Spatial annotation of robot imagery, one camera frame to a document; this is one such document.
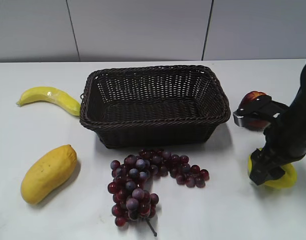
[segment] banana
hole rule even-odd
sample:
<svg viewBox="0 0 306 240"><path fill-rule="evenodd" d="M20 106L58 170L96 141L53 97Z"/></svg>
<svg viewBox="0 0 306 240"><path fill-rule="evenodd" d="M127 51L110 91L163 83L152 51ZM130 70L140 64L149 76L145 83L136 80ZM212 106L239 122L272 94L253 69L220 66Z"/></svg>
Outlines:
<svg viewBox="0 0 306 240"><path fill-rule="evenodd" d="M25 91L19 101L18 106L34 103L37 101L46 101L56 104L69 112L71 115L79 116L81 105L66 92L55 87L39 86Z"/></svg>

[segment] brown wicker basket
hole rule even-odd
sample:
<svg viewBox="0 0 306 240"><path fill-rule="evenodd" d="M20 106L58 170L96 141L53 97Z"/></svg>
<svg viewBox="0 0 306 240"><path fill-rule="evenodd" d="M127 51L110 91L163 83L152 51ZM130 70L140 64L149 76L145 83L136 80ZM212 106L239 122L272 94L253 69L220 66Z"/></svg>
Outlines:
<svg viewBox="0 0 306 240"><path fill-rule="evenodd" d="M109 149L205 142L230 117L205 66L113 68L89 75L80 123Z"/></svg>

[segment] grapes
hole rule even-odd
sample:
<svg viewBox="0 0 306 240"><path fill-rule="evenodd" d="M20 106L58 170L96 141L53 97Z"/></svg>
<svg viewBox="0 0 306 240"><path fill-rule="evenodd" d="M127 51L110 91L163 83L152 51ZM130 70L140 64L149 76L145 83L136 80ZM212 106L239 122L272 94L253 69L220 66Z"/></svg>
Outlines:
<svg viewBox="0 0 306 240"><path fill-rule="evenodd" d="M148 176L147 176L147 174L146 174L144 171L141 171L141 172L139 173L139 180L140 180L140 181L144 182L144 181L147 180L147 178L148 178Z"/></svg>
<svg viewBox="0 0 306 240"><path fill-rule="evenodd" d="M158 195L157 195L156 193L152 193L152 194L150 195L150 198L151 198L151 204L152 204L152 205L157 205L157 204L158 204L158 202L159 202L159 197L158 197Z"/></svg>
<svg viewBox="0 0 306 240"><path fill-rule="evenodd" d="M191 173L192 173L193 175L198 175L198 174L199 174L199 171L200 171L200 168L199 168L198 165L193 165L193 166L191 167Z"/></svg>
<svg viewBox="0 0 306 240"><path fill-rule="evenodd" d="M116 226L120 226L120 227L122 227L122 226L124 226L125 225L125 223L126 223L126 218L124 218L124 217L117 217L117 218L115 218L115 224L116 224Z"/></svg>
<svg viewBox="0 0 306 240"><path fill-rule="evenodd" d="M184 163L184 164L182 165L182 172L183 172L184 174L189 173L190 170L191 170L190 164Z"/></svg>
<svg viewBox="0 0 306 240"><path fill-rule="evenodd" d="M196 182L196 186L198 187L198 188L203 188L203 187L205 187L205 180L204 180L204 178L202 178L202 177L200 177L200 176L197 176L196 178L195 178L195 182Z"/></svg>
<svg viewBox="0 0 306 240"><path fill-rule="evenodd" d="M154 155L152 157L152 164L158 165L161 163L161 161L162 161L162 158L158 155Z"/></svg>
<svg viewBox="0 0 306 240"><path fill-rule="evenodd" d="M171 157L172 153L170 151L164 151L162 153L162 157L164 158L164 160L168 160Z"/></svg>
<svg viewBox="0 0 306 240"><path fill-rule="evenodd" d="M151 165L150 161L149 160L144 160L145 162L145 168L148 169L149 166Z"/></svg>
<svg viewBox="0 0 306 240"><path fill-rule="evenodd" d="M151 202L151 197L150 197L149 192L147 190L144 190L144 197L143 197L141 202L144 203L144 204L148 204L148 203Z"/></svg>
<svg viewBox="0 0 306 240"><path fill-rule="evenodd" d="M116 194L119 190L117 183L115 182L111 182L110 184L108 184L107 189L110 194Z"/></svg>
<svg viewBox="0 0 306 240"><path fill-rule="evenodd" d="M111 169L112 169L112 170L116 170L116 168L118 168L120 165L121 165L121 164L120 164L119 161L114 160L114 161L111 162Z"/></svg>
<svg viewBox="0 0 306 240"><path fill-rule="evenodd" d="M144 191L141 188L136 188L132 192L133 198L136 198L137 200L142 200L144 198Z"/></svg>
<svg viewBox="0 0 306 240"><path fill-rule="evenodd" d="M138 170L143 170L145 168L145 161L142 160L142 159L138 159L135 163L135 167L138 169Z"/></svg>
<svg viewBox="0 0 306 240"><path fill-rule="evenodd" d="M177 154L174 154L171 156L171 162L173 165L176 165L178 163L180 163L180 158L179 158L179 155Z"/></svg>
<svg viewBox="0 0 306 240"><path fill-rule="evenodd" d="M129 211L135 211L135 210L137 210L138 205L139 205L138 200L135 199L135 198L132 198L132 197L131 197L130 199L128 199L127 202L126 202L126 208L127 208Z"/></svg>
<svg viewBox="0 0 306 240"><path fill-rule="evenodd" d="M128 217L130 220L136 221L139 218L137 211L128 211Z"/></svg>
<svg viewBox="0 0 306 240"><path fill-rule="evenodd" d="M156 165L150 165L149 171L152 175L156 175L158 173L158 167Z"/></svg>
<svg viewBox="0 0 306 240"><path fill-rule="evenodd" d="M188 188L193 188L195 187L195 178L193 176L188 176L186 179L186 186Z"/></svg>
<svg viewBox="0 0 306 240"><path fill-rule="evenodd" d="M134 181L128 181L125 187L128 191L132 192L136 188L136 183Z"/></svg>
<svg viewBox="0 0 306 240"><path fill-rule="evenodd" d="M178 168L173 167L169 172L172 178L176 178L176 175L178 174Z"/></svg>
<svg viewBox="0 0 306 240"><path fill-rule="evenodd" d="M205 181L209 180L209 173L208 170L206 169L202 169L199 174L201 175L201 177L204 178Z"/></svg>
<svg viewBox="0 0 306 240"><path fill-rule="evenodd" d="M137 169L132 168L132 169L129 170L128 176L130 176L130 177L133 178L133 179L136 179L136 178L139 177L139 172L138 172Z"/></svg>
<svg viewBox="0 0 306 240"><path fill-rule="evenodd" d="M115 178L115 183L117 183L117 184L122 185L122 184L125 184L125 182L126 182L126 177L125 176L120 175L120 176L117 176Z"/></svg>
<svg viewBox="0 0 306 240"><path fill-rule="evenodd" d="M178 185L184 185L185 184L185 176L184 176L184 174L180 174L179 173L176 176L176 182L177 182Z"/></svg>
<svg viewBox="0 0 306 240"><path fill-rule="evenodd" d="M128 192L124 188L120 189L119 192L117 193L117 199L119 201L125 201L127 197L128 197Z"/></svg>
<svg viewBox="0 0 306 240"><path fill-rule="evenodd" d="M117 199L117 195L116 194L114 194L113 195L113 201L114 201L114 203L116 203L116 204L119 204L119 200Z"/></svg>
<svg viewBox="0 0 306 240"><path fill-rule="evenodd" d="M156 209L155 209L155 206L151 206L151 212L149 214L149 218L153 218L154 216L156 215Z"/></svg>
<svg viewBox="0 0 306 240"><path fill-rule="evenodd" d="M124 164L130 167L133 167L136 163L136 157L134 155L129 155L127 158L124 160Z"/></svg>
<svg viewBox="0 0 306 240"><path fill-rule="evenodd" d="M129 220L139 218L153 218L156 215L156 205L159 203L157 194L150 194L144 189L144 184L151 176L159 174L164 177L170 175L176 178L179 185L188 188L205 187L209 180L209 173L198 165L190 166L186 155L172 154L163 149L142 149L138 156L128 155L121 164L118 160L111 162L113 182L107 186L108 192L113 194L112 215L115 216L116 226L124 226Z"/></svg>
<svg viewBox="0 0 306 240"><path fill-rule="evenodd" d="M122 210L121 206L119 205L114 205L112 207L112 215L115 217L121 217L124 214L124 211Z"/></svg>
<svg viewBox="0 0 306 240"><path fill-rule="evenodd" d="M162 165L160 168L159 168L159 174L164 177L164 176L167 176L168 174L168 170L167 170L167 167L165 165Z"/></svg>
<svg viewBox="0 0 306 240"><path fill-rule="evenodd" d="M188 158L188 156L186 156L186 155L180 156L180 159L181 159L181 163L182 163L182 164L186 164L186 163L188 163L188 161L189 161L189 158Z"/></svg>

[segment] red apple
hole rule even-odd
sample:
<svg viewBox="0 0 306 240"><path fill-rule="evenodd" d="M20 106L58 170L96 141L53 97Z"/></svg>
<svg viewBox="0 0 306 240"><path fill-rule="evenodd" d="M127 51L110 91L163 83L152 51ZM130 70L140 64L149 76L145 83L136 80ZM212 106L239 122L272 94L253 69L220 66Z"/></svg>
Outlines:
<svg viewBox="0 0 306 240"><path fill-rule="evenodd" d="M265 93L261 92L261 91L251 91L248 94L246 94L241 103L239 104L238 108L242 109L245 105L247 105L249 102L254 101L258 96L262 96L262 95L266 95ZM254 130L261 130L264 129L267 125L269 125L269 122L264 121L264 120L251 120L248 122L248 127L250 129L254 129Z"/></svg>

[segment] white table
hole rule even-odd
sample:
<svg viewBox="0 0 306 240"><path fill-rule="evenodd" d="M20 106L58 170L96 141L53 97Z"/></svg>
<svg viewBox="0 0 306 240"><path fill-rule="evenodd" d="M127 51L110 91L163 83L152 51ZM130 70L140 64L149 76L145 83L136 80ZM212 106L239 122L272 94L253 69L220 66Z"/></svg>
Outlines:
<svg viewBox="0 0 306 240"><path fill-rule="evenodd" d="M123 160L137 149L106 149L94 132L53 104L17 107L26 89L54 86L79 100L88 74L98 69L201 64L216 73L233 111L251 90L290 104L304 63L303 59L0 63L0 240L155 239L144 223L119 230L111 214L110 161ZM258 188L248 179L246 163L264 143L261 133L239 128L231 118L206 144L170 147L187 154L191 164L208 169L210 181L204 189L179 186L170 176L153 183L151 192L160 196L152 220L157 239L306 240L306 157L294 164L298 180L293 188ZM64 184L40 206L28 205L20 194L26 171L46 152L64 144L72 145L81 164L75 181Z"/></svg>

